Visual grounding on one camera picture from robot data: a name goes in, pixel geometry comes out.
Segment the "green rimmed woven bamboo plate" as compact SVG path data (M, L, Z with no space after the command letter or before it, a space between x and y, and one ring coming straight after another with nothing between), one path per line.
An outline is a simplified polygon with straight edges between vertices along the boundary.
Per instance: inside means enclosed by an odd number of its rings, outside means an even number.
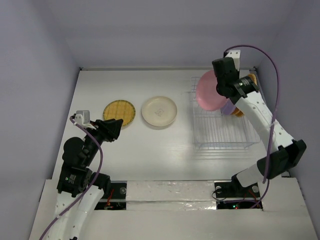
M103 119L123 120L122 127L125 128L130 125L136 116L136 109L134 105L123 99L110 102L103 110Z

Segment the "pink plastic plate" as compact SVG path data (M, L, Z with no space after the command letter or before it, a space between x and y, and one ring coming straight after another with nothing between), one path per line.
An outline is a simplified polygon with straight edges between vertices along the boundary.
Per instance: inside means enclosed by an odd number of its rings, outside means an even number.
M217 78L213 70L207 71L199 79L195 95L198 105L206 111L221 109L228 101L226 97L217 92Z

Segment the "purple plastic plate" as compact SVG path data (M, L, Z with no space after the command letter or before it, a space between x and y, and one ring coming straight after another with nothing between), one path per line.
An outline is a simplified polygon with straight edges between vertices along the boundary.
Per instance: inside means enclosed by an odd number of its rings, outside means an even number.
M220 109L223 115L231 115L236 109L236 106L231 102L230 99L227 100L225 105Z

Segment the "small round woven plate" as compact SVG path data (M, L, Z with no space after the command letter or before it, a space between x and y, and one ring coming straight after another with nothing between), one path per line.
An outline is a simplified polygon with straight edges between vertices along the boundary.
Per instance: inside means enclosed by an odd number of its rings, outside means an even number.
M240 109L238 109L237 107L235 108L235 110L231 114L238 117L238 118L244 116L244 113Z

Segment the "cream plastic plate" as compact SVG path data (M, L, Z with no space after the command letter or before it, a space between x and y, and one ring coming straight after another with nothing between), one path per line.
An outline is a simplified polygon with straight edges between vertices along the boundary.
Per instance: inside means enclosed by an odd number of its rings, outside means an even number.
M176 103L167 96L148 98L141 105L143 123L153 130L164 130L170 127L178 115Z

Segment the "large square woven tray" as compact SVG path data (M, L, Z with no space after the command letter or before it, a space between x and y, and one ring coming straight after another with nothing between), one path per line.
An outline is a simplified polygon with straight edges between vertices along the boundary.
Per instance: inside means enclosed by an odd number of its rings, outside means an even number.
M255 85L258 85L257 78L253 73L250 73L247 76L254 82Z

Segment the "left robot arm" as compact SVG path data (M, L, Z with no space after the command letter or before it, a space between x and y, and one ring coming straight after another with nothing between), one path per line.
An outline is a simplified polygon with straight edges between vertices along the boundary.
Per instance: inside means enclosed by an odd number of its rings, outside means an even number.
M123 120L83 120L76 113L70 121L85 137L69 138L63 146L54 217L42 240L79 240L99 200L111 191L110 176L101 173L102 163L95 172L89 166L96 154L103 157L102 143L118 139Z

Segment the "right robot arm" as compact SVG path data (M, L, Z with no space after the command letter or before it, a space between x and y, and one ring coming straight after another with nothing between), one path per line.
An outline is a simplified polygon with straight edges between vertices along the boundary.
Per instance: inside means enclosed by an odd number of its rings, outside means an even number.
M249 76L240 77L233 58L214 60L212 66L217 78L217 92L244 113L267 151L265 157L231 178L231 192L242 196L249 186L271 180L294 168L307 145L303 140L294 139L274 118L257 84Z

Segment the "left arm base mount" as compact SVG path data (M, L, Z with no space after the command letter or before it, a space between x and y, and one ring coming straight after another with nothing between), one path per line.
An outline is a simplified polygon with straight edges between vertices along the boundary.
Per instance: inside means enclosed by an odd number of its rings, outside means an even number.
M127 182L112 181L109 193L97 203L95 210L126 210Z

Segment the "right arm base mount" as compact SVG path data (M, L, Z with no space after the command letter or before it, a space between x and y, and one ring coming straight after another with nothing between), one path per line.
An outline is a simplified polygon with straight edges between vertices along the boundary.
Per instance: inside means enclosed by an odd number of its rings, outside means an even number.
M231 181L215 181L211 196L218 210L263 209L257 183L235 187Z

